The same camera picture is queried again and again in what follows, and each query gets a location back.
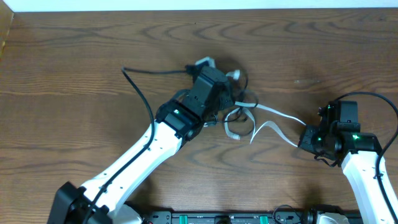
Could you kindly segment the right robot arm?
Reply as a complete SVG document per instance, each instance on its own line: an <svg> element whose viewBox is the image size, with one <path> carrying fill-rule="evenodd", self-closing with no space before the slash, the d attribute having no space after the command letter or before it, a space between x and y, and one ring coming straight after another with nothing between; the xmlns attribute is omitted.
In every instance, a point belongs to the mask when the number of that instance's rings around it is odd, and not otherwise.
<svg viewBox="0 0 398 224"><path fill-rule="evenodd" d="M307 125L298 147L330 167L342 168L364 223L397 223L397 197L386 173L375 134L362 133L355 101L335 100L318 110L317 126Z"/></svg>

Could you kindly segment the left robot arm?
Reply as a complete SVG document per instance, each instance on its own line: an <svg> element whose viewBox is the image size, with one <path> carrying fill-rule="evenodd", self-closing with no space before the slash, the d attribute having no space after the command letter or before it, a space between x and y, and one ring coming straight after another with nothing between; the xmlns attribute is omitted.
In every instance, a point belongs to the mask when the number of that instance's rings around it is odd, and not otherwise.
<svg viewBox="0 0 398 224"><path fill-rule="evenodd" d="M56 192L48 218L54 223L142 223L126 200L149 174L195 138L206 119L234 105L233 81L238 70L228 73L209 63L187 65L193 78L150 113L150 126L117 161L80 187L66 182Z"/></svg>

